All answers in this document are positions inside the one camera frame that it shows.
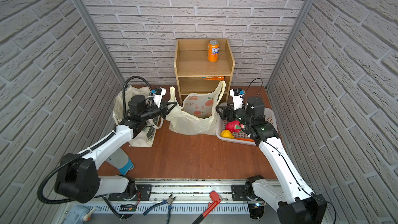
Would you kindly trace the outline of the white floral canvas tote bag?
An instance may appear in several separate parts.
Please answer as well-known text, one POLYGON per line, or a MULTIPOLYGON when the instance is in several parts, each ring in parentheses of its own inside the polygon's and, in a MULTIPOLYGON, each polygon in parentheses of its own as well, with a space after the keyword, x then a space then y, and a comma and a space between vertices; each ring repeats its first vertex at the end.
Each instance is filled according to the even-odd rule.
MULTIPOLYGON (((116 124, 119 124, 125 118, 123 117, 123 107, 125 106, 126 117, 128 120, 139 120, 140 114, 144 113, 147 109, 148 98, 150 97, 150 89, 148 86, 135 88, 131 85, 124 91, 125 103, 122 100, 123 92, 120 91, 114 101, 113 119, 116 124), (142 95, 146 100, 143 103, 143 110, 136 110, 133 108, 130 110, 129 103, 131 99, 136 95, 142 95)), ((141 132, 129 141, 130 147, 152 147, 156 131, 163 126, 163 118, 161 116, 146 120, 144 128, 141 132)))

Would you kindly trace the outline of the cream plastic grocery bag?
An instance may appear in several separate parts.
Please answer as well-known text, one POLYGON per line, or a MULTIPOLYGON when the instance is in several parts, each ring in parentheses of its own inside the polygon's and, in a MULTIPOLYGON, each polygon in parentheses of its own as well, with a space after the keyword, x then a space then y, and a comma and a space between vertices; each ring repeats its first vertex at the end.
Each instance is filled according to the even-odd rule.
POLYGON ((219 82, 212 93, 191 93, 167 115, 169 129, 183 135, 215 135, 217 125, 216 106, 221 102, 226 82, 219 82))

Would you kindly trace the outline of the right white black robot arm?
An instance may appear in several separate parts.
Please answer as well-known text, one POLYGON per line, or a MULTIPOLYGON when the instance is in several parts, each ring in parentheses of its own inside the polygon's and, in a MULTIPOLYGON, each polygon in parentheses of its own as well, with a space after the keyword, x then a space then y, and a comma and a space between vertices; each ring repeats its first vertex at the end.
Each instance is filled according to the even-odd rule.
POLYGON ((315 195, 288 157, 277 129, 266 116, 261 99, 250 97, 216 107, 221 120, 237 121, 238 126, 269 161, 281 185, 281 190, 271 186, 262 176, 248 178, 249 194, 264 200, 278 215, 282 224, 319 224, 328 203, 323 195, 315 195))

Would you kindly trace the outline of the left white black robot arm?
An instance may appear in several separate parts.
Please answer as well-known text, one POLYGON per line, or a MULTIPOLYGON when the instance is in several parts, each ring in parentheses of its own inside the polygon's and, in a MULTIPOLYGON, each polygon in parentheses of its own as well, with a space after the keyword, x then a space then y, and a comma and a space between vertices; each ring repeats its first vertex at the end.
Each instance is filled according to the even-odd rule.
POLYGON ((131 199, 136 195, 135 182, 124 175, 100 177, 98 168, 122 145, 136 138, 153 118, 166 118, 177 102, 163 102, 162 97, 135 95, 123 104, 123 119, 108 136, 78 154, 68 153, 57 168, 55 192, 69 201, 87 203, 108 194, 122 194, 131 199))

